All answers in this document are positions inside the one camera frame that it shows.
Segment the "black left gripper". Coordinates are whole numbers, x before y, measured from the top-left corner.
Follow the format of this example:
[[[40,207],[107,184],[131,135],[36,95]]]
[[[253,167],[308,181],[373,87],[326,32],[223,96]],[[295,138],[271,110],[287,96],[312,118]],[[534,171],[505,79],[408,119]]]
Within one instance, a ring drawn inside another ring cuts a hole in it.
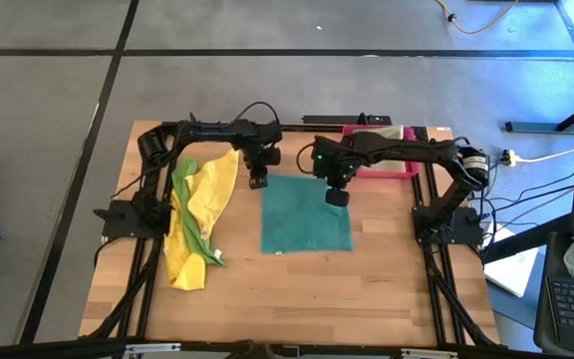
[[[267,148],[263,145],[246,146],[243,148],[243,160],[250,172],[249,187],[261,189],[267,187],[267,165],[265,153]]]

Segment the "yellow microfiber towel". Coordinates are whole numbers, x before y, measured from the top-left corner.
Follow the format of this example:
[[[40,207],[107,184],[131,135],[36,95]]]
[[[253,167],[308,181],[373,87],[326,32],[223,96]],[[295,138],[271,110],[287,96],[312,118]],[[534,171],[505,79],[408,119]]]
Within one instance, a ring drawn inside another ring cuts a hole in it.
[[[187,208],[196,220],[200,238],[210,239],[213,228],[227,207],[237,181],[239,151],[206,162],[200,170],[184,178],[189,189]]]
[[[184,291],[205,287],[206,260],[197,235],[196,221],[185,201],[174,189],[170,198],[169,230],[164,239],[164,253],[169,285]]]

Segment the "teal microfiber towel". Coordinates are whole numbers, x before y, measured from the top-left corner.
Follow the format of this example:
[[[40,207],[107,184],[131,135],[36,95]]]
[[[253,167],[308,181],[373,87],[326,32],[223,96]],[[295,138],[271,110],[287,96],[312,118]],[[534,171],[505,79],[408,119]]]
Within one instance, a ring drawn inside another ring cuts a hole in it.
[[[326,190],[319,179],[269,176],[262,191],[261,251],[353,251],[349,212],[326,203]]]

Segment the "pale green microfiber towel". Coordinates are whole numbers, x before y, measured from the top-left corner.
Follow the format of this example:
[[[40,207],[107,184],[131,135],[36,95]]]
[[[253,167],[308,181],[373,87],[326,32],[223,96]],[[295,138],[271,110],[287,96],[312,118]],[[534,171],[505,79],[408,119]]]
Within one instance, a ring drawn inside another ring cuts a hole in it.
[[[380,128],[364,129],[364,132],[376,133],[385,139],[402,140],[404,138],[403,126],[390,126]],[[406,164],[400,161],[382,161],[372,165],[367,169],[368,173],[378,173],[390,175],[392,173],[403,173],[406,170]]]

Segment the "bright green microfiber towel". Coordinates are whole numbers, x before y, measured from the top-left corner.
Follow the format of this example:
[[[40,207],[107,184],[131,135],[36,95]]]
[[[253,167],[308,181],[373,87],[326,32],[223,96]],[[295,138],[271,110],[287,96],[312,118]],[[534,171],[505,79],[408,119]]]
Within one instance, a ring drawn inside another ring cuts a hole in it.
[[[188,209],[191,198],[186,177],[197,173],[198,163],[194,159],[181,159],[176,165],[171,180],[173,184],[173,203],[178,212],[177,220],[182,242],[190,253],[198,254],[207,264],[224,266],[225,263],[211,250],[209,240],[201,237],[200,226]]]

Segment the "pink plastic bin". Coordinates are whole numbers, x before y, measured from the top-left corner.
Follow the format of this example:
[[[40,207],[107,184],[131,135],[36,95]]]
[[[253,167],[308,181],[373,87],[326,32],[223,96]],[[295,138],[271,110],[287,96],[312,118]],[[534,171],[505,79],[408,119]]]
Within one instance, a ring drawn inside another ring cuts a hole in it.
[[[343,127],[343,135],[347,136],[355,132],[363,132],[364,129],[380,128],[380,127],[390,127],[390,126],[346,125]],[[403,140],[414,141],[416,139],[414,131],[410,127],[405,126],[403,127],[404,127]],[[406,170],[403,173],[392,173],[390,175],[368,173],[367,169],[370,167],[360,167],[357,171],[357,177],[366,179],[408,180],[418,172],[418,166],[408,162],[404,163],[406,164]]]

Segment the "white flat box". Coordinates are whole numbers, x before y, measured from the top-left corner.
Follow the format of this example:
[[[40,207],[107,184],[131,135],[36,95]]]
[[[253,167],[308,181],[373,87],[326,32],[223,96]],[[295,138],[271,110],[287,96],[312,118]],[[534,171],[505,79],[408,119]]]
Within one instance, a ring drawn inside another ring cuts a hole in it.
[[[531,248],[484,265],[484,276],[493,284],[521,298],[537,258],[538,248]]]

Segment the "grey-blue desk foot bar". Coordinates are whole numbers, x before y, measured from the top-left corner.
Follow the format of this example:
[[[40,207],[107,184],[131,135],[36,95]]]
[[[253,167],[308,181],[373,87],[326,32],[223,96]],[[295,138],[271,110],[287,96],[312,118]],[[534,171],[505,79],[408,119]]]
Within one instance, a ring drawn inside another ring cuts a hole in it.
[[[562,128],[556,123],[506,122],[504,127],[509,133],[574,135],[573,126]]]

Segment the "black rig beam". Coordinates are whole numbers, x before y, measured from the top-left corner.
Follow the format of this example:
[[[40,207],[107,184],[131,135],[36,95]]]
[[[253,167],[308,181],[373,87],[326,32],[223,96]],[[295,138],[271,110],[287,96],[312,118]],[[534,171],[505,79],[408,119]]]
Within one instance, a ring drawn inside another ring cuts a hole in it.
[[[470,346],[463,344],[444,344],[435,348],[396,347],[396,346],[352,346],[352,345],[302,345],[269,344],[251,340],[229,343],[196,341],[158,341],[137,337],[92,338],[77,340],[15,344],[0,346],[0,359],[100,359],[123,356],[125,347],[140,343],[180,343],[181,350],[174,352],[215,352],[223,353],[225,359],[274,359],[280,355],[283,345],[299,345],[301,356],[385,356],[400,359],[402,348],[419,348],[440,351],[452,351],[459,359],[574,359],[571,356],[517,351],[501,346]]]

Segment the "silver metal bracket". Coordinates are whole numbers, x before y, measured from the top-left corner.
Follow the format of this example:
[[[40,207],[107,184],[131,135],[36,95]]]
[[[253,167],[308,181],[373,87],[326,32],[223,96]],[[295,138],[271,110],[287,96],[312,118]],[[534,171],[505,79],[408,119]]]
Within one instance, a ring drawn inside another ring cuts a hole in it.
[[[174,352],[180,350],[180,343],[140,343],[127,345],[125,347],[124,353],[126,355],[135,356],[148,353]]]
[[[459,359],[452,351],[440,351],[419,348],[402,348],[400,359]]]

